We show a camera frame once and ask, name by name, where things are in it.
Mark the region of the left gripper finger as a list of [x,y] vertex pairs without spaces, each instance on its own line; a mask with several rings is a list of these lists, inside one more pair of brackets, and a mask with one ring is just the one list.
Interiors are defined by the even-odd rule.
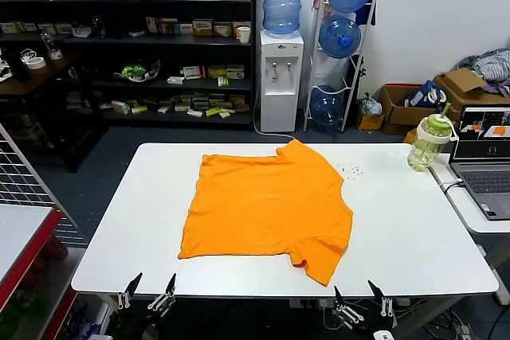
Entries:
[[139,285],[139,282],[143,276],[143,273],[140,272],[133,280],[131,280],[124,291],[120,291],[117,293],[117,301],[118,308],[129,308],[130,301],[135,294],[136,288]]
[[174,274],[165,290],[164,293],[157,296],[154,301],[147,306],[147,309],[149,311],[166,311],[171,308],[173,303],[175,302],[175,280],[176,280],[176,274]]

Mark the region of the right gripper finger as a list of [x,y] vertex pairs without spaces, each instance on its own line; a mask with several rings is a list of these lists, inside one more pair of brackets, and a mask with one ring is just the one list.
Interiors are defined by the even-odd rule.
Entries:
[[334,292],[334,311],[342,319],[343,323],[345,325],[358,325],[364,322],[364,317],[347,305],[337,286],[334,286]]
[[374,297],[380,303],[381,317],[394,317],[393,299],[384,295],[383,291],[371,280],[367,281]]

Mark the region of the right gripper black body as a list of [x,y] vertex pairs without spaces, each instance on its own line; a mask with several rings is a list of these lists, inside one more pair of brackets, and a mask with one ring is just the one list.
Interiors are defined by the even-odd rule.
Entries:
[[351,325],[351,331],[363,338],[370,340],[395,340],[393,329],[393,317],[380,315],[364,315],[363,320]]

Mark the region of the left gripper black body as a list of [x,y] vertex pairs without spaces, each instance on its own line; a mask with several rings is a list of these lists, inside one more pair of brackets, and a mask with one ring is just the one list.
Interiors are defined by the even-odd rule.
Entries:
[[110,315],[110,336],[113,339],[138,340],[143,337],[149,326],[157,326],[162,321],[161,314],[147,308],[130,307],[126,310],[114,311]]

